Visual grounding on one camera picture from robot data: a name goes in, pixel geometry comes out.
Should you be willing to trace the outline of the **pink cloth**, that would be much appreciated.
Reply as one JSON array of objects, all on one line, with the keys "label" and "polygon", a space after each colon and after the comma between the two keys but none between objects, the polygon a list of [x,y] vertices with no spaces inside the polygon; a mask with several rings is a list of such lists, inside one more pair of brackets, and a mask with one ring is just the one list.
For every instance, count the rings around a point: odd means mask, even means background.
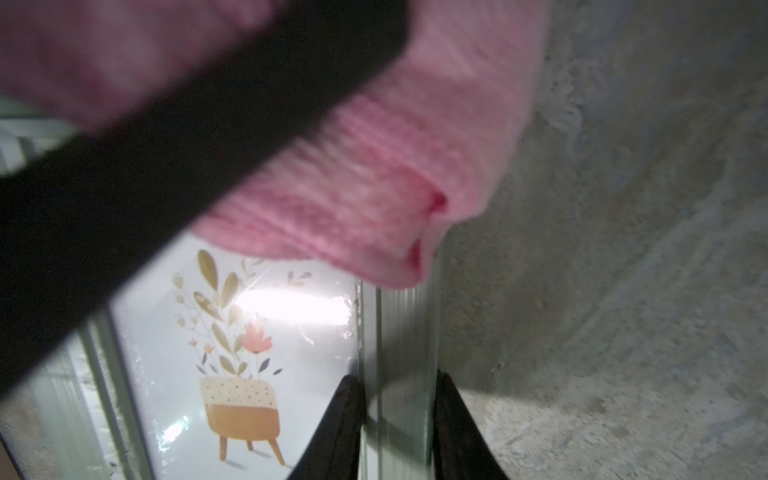
[{"label": "pink cloth", "polygon": [[[528,120],[548,1],[415,1],[402,57],[192,227],[227,251],[423,281]],[[1,89],[95,130],[274,19],[274,1],[5,1]]]}]

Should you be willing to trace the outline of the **green picture frame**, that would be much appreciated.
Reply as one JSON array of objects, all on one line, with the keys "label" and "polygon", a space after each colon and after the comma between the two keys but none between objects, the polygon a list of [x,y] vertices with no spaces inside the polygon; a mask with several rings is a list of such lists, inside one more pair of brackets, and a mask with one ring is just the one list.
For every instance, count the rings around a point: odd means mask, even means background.
[{"label": "green picture frame", "polygon": [[10,479],[285,479],[345,375],[361,479],[434,475],[439,279],[374,287],[180,236],[1,403]]}]

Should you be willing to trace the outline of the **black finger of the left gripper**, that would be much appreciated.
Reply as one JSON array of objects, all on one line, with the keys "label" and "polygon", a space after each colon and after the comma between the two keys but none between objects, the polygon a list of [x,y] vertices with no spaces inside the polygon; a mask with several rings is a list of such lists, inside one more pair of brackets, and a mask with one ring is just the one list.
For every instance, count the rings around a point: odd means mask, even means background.
[{"label": "black finger of the left gripper", "polygon": [[297,1],[137,113],[4,177],[2,391],[408,36],[404,1]]}]

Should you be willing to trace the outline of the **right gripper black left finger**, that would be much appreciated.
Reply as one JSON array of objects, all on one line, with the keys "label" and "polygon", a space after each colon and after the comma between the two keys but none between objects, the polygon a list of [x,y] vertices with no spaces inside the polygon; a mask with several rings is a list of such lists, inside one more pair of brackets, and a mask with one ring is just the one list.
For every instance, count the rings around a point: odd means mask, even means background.
[{"label": "right gripper black left finger", "polygon": [[344,376],[288,480],[356,480],[365,421],[363,385]]}]

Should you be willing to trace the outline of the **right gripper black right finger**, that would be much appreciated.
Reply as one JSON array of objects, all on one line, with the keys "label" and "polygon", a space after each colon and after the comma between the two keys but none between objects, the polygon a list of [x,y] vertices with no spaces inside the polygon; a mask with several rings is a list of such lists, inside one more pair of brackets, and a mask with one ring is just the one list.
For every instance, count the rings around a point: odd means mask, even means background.
[{"label": "right gripper black right finger", "polygon": [[458,388],[438,371],[433,410],[435,478],[509,480],[491,453]]}]

